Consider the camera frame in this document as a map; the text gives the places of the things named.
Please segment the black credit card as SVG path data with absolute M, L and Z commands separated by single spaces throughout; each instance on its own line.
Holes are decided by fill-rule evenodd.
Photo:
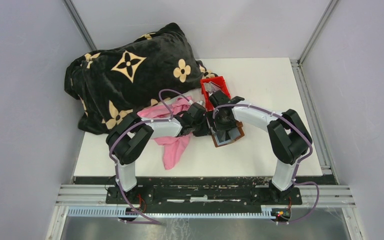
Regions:
M 232 142 L 232 138 L 230 137 L 229 132 L 226 130 L 217 131 L 214 135 L 214 139 L 218 146 L 228 145 Z

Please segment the brown leather card holder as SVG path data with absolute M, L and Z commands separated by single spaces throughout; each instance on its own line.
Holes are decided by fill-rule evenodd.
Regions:
M 244 130 L 243 130 L 243 126 L 244 125 L 243 125 L 242 122 L 237 121 L 236 122 L 236 127 L 232 128 L 230 130 L 226 130 L 226 131 L 229 132 L 229 135 L 230 135 L 230 137 L 232 139 L 232 141 L 229 144 L 226 144 L 226 145 L 230 145 L 230 144 L 238 141 L 239 139 L 241 139 L 241 138 L 243 138 L 245 136 L 245 133 L 244 133 Z M 226 145 L 218 146 L 217 143 L 216 143 L 216 140 L 215 140 L 215 133 L 218 132 L 218 131 L 214 131 L 212 127 L 210 128 L 210 130 L 211 130 L 211 137 L 212 137 L 214 146 L 216 148 L 226 146 Z

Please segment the stack of cards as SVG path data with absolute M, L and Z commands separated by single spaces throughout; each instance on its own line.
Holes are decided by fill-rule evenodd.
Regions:
M 212 95 L 213 93 L 217 92 L 217 91 L 221 91 L 222 90 L 222 88 L 218 84 L 216 84 L 216 83 L 214 83 L 212 81 L 204 82 L 203 83 L 203 87 L 204 87 L 205 92 L 209 96 Z

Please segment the red plastic bin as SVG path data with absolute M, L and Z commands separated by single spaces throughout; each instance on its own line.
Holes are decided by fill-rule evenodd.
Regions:
M 226 81 L 223 76 L 205 78 L 200 80 L 201 93 L 204 96 L 205 108 L 207 111 L 213 111 L 214 106 L 210 101 L 210 96 L 217 91 L 222 91 L 229 99 L 231 98 Z

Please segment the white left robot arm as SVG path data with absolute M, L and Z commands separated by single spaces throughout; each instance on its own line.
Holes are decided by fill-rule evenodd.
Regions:
M 118 197 L 129 204 L 136 200 L 138 191 L 135 161 L 149 140 L 180 138 L 202 130 L 206 125 L 206 108 L 198 102 L 188 110 L 168 118 L 141 118 L 132 112 L 106 137 L 109 157 L 115 164 L 115 178 L 119 186 Z

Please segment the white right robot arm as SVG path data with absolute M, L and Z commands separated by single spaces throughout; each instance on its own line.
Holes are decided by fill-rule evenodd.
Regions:
M 229 98 L 218 90 L 209 95 L 213 110 L 207 115 L 210 129 L 220 143 L 232 142 L 238 137 L 238 123 L 248 123 L 268 133 L 271 148 L 277 158 L 274 175 L 269 183 L 269 199 L 282 204 L 298 171 L 298 164 L 312 154 L 313 140 L 299 114 L 293 110 L 277 113 L 244 98 Z

